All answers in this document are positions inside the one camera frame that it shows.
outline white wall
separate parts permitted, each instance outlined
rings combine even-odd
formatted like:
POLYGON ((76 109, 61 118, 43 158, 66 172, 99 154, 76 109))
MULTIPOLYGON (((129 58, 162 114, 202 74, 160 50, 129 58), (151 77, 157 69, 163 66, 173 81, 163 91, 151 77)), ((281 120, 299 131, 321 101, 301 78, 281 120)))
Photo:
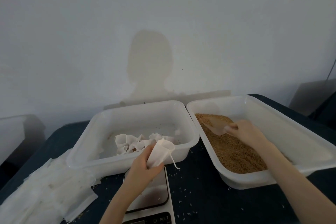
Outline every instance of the white wall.
POLYGON ((48 137, 121 101, 288 105, 327 77, 335 15, 336 0, 0 0, 0 117, 34 115, 48 137))

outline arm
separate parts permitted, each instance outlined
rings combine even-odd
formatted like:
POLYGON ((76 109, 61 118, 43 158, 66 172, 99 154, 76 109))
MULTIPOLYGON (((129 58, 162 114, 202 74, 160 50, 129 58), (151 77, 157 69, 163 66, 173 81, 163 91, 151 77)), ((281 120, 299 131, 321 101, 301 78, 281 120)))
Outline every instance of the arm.
POLYGON ((146 167, 147 159, 153 148, 154 145, 147 146, 133 161, 124 183, 112 198, 99 224, 120 224, 129 205, 144 191, 149 182, 161 172, 163 163, 151 169, 146 167))
POLYGON ((240 120, 225 131, 254 148, 303 224, 335 223, 336 206, 305 178, 252 123, 240 120))

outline grain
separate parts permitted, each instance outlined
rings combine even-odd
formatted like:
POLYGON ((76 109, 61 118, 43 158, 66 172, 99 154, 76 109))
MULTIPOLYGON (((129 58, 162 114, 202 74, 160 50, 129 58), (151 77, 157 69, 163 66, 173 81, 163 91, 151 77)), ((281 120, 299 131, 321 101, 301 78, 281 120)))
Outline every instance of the grain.
POLYGON ((217 136, 202 123, 204 122, 211 125, 209 120, 204 119, 204 117, 212 116, 224 120, 227 123, 232 123, 233 121, 230 118, 221 115, 201 113, 197 113, 195 116, 201 124, 205 135, 208 137, 219 161, 226 169, 238 174, 247 174, 267 169, 265 162, 253 148, 229 134, 217 136))

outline plastic container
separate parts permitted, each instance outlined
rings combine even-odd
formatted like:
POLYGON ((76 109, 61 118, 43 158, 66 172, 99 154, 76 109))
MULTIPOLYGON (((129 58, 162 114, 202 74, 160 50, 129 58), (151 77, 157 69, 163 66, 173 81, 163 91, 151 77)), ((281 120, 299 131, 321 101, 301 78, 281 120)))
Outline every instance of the plastic container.
MULTIPOLYGON (((199 140, 199 133, 183 103, 164 101, 106 110, 96 114, 71 150, 69 167, 87 168, 95 177, 126 172, 140 152, 116 156, 114 137, 118 134, 152 133, 173 136, 178 144, 172 153, 175 162, 184 160, 199 140)), ((172 163, 167 158, 165 164, 172 163)))
POLYGON ((187 104, 187 110, 200 133, 212 163, 222 180, 232 188, 247 189, 276 182, 268 170, 237 174, 226 169, 220 163, 196 119, 196 113, 224 115, 233 121, 250 120, 305 176, 317 170, 336 167, 336 147, 333 144, 254 97, 196 100, 187 104))

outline hand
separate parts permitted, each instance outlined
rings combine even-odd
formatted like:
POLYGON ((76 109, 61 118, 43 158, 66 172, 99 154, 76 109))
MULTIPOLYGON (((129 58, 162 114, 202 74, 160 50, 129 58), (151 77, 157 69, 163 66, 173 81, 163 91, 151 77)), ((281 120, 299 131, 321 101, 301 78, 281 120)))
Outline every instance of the hand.
POLYGON ((143 152, 133 161, 130 171, 123 183, 125 191, 133 201, 139 196, 147 185, 154 179, 159 172, 162 171, 164 164, 161 163, 157 167, 147 169, 146 162, 154 148, 154 144, 151 144, 143 150, 143 152))
POLYGON ((268 142, 264 134, 248 120, 239 120, 226 126, 225 131, 256 149, 268 142))

